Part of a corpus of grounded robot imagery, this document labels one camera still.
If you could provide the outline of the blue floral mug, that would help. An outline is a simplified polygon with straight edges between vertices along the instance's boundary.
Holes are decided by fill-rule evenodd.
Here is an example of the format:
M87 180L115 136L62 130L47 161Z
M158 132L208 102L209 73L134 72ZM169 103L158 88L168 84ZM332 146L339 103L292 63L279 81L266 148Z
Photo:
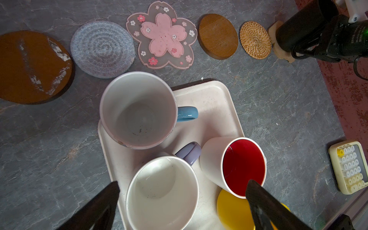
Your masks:
M197 119L194 106L178 106L169 85L147 72L134 71L114 79L103 92L100 120L117 143L135 150L158 146L176 123Z

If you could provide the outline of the lavender mug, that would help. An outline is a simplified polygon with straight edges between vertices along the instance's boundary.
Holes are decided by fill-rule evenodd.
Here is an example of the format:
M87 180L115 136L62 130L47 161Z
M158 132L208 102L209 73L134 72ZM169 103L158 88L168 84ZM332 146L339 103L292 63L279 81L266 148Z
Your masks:
M199 200L199 182L192 167L201 147L191 142L176 154L160 152L130 182L126 214L134 230L183 230Z

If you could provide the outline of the beige serving tray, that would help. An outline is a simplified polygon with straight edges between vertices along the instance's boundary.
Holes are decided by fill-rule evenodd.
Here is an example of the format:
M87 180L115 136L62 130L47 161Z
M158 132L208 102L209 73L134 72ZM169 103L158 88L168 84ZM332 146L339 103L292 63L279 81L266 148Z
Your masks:
M179 106L194 106L199 117L177 123L170 136L159 146L146 150L133 150L116 143L98 124L98 134L111 181L117 181L120 194L117 206L123 226L132 227L126 215L126 194L135 173L154 154L174 154L184 145L197 142L203 146L215 137L242 137L244 135L229 89L220 81L211 80L174 91Z

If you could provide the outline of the black mug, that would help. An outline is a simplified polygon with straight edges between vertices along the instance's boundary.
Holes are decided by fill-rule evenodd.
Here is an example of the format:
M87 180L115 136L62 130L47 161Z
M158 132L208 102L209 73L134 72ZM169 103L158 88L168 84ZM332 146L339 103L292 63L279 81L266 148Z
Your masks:
M314 0L284 22L276 31L278 45L286 52L309 35L321 30L339 14L331 0Z

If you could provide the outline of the grey round coaster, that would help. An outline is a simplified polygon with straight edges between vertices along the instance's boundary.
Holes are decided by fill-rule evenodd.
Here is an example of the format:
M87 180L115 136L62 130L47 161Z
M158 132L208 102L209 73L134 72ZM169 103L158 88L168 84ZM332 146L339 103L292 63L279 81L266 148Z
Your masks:
M101 79L124 74L136 57L129 32L109 21L82 25L71 39L71 55L82 71Z

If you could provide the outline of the yellow mug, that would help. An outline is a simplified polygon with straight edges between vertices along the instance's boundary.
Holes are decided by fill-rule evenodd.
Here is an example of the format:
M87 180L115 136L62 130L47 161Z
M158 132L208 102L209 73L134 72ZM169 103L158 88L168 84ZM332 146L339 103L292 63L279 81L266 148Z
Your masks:
M248 200L223 189L217 199L217 214L226 230L255 230Z

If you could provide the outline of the cork coaster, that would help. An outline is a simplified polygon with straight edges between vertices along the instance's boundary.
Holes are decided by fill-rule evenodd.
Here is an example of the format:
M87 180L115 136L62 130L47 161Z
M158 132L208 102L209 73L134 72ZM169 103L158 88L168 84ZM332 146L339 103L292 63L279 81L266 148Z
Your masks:
M276 31L279 27L283 25L282 21L276 21L268 30L268 34L271 38L271 43L273 46L273 52L277 56L278 59L284 59L288 61L289 63L292 63L295 61L295 58L292 57L292 54L290 52L284 51L278 44L276 39Z

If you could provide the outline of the red interior mug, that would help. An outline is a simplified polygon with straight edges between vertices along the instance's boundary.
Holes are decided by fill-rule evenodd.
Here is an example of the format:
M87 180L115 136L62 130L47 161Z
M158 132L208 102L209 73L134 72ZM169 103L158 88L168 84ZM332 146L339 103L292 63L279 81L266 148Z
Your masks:
M205 176L237 198L246 199L250 180L261 186L265 183L266 157L252 139L212 138L204 144L199 160Z

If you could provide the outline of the brown wooden coaster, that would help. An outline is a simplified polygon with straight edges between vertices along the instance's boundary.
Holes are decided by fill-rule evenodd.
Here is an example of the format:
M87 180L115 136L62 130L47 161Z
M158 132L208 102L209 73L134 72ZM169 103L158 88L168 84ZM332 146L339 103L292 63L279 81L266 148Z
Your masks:
M205 14L198 27L198 40L202 49L212 58L224 60L238 48L238 35L233 24L219 14Z

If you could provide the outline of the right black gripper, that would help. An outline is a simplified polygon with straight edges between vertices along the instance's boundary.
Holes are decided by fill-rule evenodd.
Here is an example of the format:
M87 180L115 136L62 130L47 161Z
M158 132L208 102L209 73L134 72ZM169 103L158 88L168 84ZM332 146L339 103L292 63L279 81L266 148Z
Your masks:
M358 57L368 56L368 21L350 24L348 17L332 18L321 34L314 57L328 62L345 60L354 62Z

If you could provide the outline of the pink flower coaster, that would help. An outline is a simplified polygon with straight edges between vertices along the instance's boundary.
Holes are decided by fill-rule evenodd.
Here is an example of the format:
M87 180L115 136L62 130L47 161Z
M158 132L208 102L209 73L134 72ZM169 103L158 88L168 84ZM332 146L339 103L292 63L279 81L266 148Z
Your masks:
M138 57L150 69L161 69L168 64L185 70L193 65L192 45L197 40L194 23L177 16L166 2L153 2L146 13L130 15L126 28L138 41Z

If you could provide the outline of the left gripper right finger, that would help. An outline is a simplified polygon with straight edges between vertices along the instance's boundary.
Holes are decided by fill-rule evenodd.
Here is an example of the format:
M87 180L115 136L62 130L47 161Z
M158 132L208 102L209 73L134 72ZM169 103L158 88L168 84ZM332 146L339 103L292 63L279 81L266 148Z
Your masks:
M257 230L309 230L310 227L297 218L258 182L249 180L246 198Z

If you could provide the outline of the beige calculator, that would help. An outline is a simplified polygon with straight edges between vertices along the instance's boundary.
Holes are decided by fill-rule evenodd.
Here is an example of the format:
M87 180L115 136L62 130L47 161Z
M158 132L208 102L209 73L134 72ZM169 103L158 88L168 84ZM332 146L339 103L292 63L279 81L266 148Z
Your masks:
M368 164L360 142L342 141L332 145L328 152L343 194L351 195L368 186Z

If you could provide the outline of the aluminium rail frame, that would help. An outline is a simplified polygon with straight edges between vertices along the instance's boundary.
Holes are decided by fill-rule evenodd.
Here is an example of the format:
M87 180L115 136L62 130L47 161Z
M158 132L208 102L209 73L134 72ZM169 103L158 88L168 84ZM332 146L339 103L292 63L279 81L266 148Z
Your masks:
M333 222L342 214L350 217L356 230L368 229L368 188L354 193L352 198L336 213L326 224L323 230L327 230Z

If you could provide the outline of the dark glossy brown coaster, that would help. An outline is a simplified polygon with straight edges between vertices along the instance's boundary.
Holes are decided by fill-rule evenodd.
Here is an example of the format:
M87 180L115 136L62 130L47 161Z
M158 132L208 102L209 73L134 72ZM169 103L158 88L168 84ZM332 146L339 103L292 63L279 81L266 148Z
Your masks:
M44 104L71 86L75 68L57 40L35 31L1 35L1 99L18 104Z

